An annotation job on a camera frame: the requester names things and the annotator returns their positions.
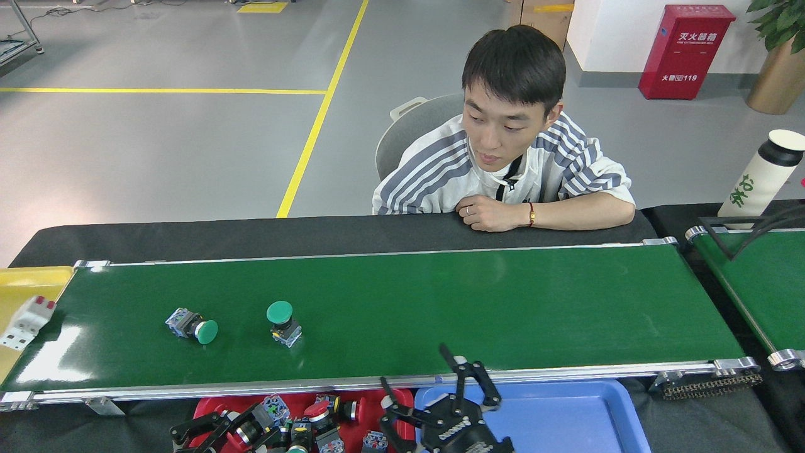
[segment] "green conveyor belt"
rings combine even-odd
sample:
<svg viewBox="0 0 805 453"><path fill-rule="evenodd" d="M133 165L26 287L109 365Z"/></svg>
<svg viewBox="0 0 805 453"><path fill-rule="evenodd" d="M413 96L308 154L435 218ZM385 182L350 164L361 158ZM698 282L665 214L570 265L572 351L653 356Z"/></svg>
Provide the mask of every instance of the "green conveyor belt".
<svg viewBox="0 0 805 453"><path fill-rule="evenodd" d="M748 232L719 233L736 251ZM693 245L769 353L805 350L805 231L771 231L730 261L710 235Z"/></svg>
<svg viewBox="0 0 805 453"><path fill-rule="evenodd" d="M271 339L266 308L303 329ZM165 319L214 319L202 346ZM78 268L2 391L432 376L744 355L674 246L571 247Z"/></svg>

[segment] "water bottle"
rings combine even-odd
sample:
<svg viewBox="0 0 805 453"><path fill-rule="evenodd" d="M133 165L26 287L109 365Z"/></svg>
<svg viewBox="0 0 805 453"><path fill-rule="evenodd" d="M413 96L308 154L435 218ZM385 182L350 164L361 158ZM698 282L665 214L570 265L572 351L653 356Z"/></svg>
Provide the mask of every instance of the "water bottle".
<svg viewBox="0 0 805 453"><path fill-rule="evenodd" d="M769 139L758 148L741 173L738 182L718 211L719 217L757 217L763 214L805 152L805 135L784 129L769 132ZM725 224L746 230L752 223Z"/></svg>

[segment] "gray floor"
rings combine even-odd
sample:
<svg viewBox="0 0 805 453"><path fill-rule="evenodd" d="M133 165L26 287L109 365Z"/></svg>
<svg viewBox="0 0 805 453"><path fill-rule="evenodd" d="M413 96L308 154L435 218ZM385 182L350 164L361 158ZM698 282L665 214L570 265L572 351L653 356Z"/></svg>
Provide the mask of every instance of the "gray floor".
<svg viewBox="0 0 805 453"><path fill-rule="evenodd" d="M23 0L29 19L72 3ZM96 9L126 0L88 0ZM281 14L223 1L154 3L36 19L44 55L0 68L0 87L326 90L361 0L299 0ZM388 111L460 90L466 52L504 26L503 0L369 0L290 216L368 214ZM22 30L0 4L0 36ZM647 101L580 88L567 111L634 180L638 207L720 202L769 130L746 92ZM39 229L66 224L273 218L322 94L0 93L0 266ZM805 197L800 166L779 198Z"/></svg>

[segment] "man's hand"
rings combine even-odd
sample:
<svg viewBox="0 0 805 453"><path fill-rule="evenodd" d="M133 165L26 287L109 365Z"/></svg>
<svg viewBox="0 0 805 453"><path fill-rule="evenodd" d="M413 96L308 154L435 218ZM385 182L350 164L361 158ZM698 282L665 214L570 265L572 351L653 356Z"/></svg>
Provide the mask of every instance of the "man's hand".
<svg viewBox="0 0 805 453"><path fill-rule="evenodd" d="M472 195L458 202L456 212L474 230L499 232L528 225L530 208L527 203L507 205L483 195Z"/></svg>

